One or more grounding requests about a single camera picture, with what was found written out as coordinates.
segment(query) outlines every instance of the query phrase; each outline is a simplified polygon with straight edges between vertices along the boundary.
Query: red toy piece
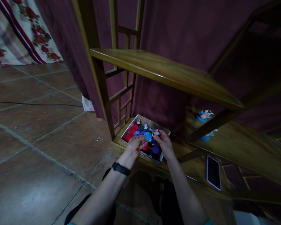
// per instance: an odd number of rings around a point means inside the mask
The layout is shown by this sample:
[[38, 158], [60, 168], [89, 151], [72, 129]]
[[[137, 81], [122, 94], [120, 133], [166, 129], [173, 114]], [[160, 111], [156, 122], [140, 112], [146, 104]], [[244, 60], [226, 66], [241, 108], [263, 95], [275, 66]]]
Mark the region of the red toy piece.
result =
[[130, 140], [132, 137], [133, 137], [132, 134], [126, 134], [126, 135], [124, 136], [124, 140], [127, 141], [127, 142], [129, 142], [129, 140]]
[[147, 143], [145, 147], [142, 148], [142, 150], [147, 151], [149, 148], [149, 144]]
[[137, 124], [134, 124], [132, 127], [133, 127], [135, 130], [138, 129], [138, 125], [137, 125]]
[[132, 127], [132, 128], [130, 129], [130, 134], [134, 134], [135, 131], [136, 131], [136, 129], [135, 129], [134, 127]]

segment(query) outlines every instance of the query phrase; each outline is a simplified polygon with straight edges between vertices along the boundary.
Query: left hand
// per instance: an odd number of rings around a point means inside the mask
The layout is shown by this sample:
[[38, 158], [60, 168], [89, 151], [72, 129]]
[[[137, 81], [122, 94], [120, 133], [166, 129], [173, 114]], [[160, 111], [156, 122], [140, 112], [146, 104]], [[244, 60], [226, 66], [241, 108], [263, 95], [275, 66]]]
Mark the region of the left hand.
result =
[[129, 140], [126, 151], [137, 157], [141, 149], [145, 147], [147, 143], [144, 135], [135, 136]]

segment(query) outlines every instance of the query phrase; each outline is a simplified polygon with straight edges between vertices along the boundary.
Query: black wristwatch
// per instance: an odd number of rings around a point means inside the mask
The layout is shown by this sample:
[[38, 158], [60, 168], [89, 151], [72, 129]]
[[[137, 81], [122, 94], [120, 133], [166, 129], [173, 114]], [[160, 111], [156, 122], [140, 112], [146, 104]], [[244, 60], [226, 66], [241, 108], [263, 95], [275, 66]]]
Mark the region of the black wristwatch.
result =
[[113, 167], [114, 171], [118, 171], [126, 176], [129, 176], [129, 174], [130, 174], [130, 170], [121, 166], [118, 162], [114, 162], [112, 167]]

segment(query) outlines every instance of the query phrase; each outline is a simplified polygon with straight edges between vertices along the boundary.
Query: phone screen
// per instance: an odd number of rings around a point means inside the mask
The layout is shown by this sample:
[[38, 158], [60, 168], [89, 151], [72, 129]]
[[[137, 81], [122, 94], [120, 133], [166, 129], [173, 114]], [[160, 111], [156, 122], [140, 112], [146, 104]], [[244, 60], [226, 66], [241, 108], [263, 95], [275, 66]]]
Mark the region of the phone screen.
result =
[[222, 189], [219, 163], [210, 156], [207, 156], [207, 181], [218, 190]]

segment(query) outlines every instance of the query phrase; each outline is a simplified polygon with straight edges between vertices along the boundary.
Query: striped curtain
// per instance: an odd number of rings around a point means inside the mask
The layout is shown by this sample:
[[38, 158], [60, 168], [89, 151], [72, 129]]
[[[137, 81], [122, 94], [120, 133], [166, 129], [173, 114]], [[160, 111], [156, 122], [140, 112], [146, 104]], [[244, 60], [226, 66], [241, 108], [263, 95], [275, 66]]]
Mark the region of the striped curtain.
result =
[[63, 59], [34, 0], [0, 0], [0, 68]]

